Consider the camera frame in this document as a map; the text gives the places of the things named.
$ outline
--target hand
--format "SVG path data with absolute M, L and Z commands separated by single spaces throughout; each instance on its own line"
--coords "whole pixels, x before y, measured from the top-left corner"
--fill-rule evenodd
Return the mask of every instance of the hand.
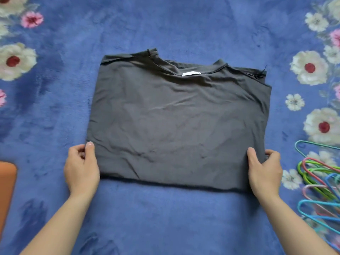
M 100 180 L 95 146 L 92 142 L 69 149 L 64 174 L 71 197 L 92 200 Z
M 280 153 L 274 150 L 266 150 L 269 155 L 267 161 L 261 164 L 253 148 L 247 150 L 249 161 L 249 183 L 254 195 L 259 202 L 271 197 L 279 197 L 279 189 L 282 179 L 282 167 Z

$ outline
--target person's left hand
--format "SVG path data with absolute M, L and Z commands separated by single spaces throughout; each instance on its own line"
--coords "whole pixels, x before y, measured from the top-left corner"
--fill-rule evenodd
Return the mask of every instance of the person's left hand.
M 92 200 L 100 180 L 95 146 L 92 142 L 69 149 L 64 174 L 71 197 Z

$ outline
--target finger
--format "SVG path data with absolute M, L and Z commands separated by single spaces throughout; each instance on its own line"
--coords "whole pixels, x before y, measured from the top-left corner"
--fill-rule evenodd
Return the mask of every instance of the finger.
M 280 153 L 278 153 L 277 151 L 271 150 L 271 149 L 266 149 L 266 155 L 269 156 L 268 160 L 270 158 L 272 158 L 272 159 L 280 159 L 281 158 Z
M 256 151 L 254 148 L 248 148 L 247 155 L 248 155 L 248 161 L 250 165 L 260 163 L 257 159 Z
M 69 156 L 79 155 L 79 152 L 84 151 L 84 148 L 85 148 L 84 144 L 80 144 L 80 145 L 70 147 L 69 150 L 68 150 L 68 155 Z
M 85 164 L 97 163 L 95 155 L 95 145 L 92 141 L 86 143 L 85 146 Z

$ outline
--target forearm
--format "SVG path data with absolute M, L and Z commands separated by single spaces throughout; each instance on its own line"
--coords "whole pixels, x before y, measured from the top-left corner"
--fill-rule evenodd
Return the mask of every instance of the forearm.
M 287 255 L 337 255 L 317 233 L 279 197 L 260 201 Z
M 20 255 L 69 255 L 91 199 L 70 197 Z

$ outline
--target pile of hangers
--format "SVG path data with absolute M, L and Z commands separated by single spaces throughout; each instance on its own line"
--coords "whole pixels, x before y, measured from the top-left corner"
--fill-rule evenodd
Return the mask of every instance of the pile of hangers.
M 298 211 L 321 238 L 340 252 L 340 167 L 307 157 L 298 148 L 302 143 L 337 151 L 340 148 L 303 140 L 295 143 L 295 149 L 304 156 L 297 169 L 307 184 L 302 189 L 305 199 L 298 203 Z

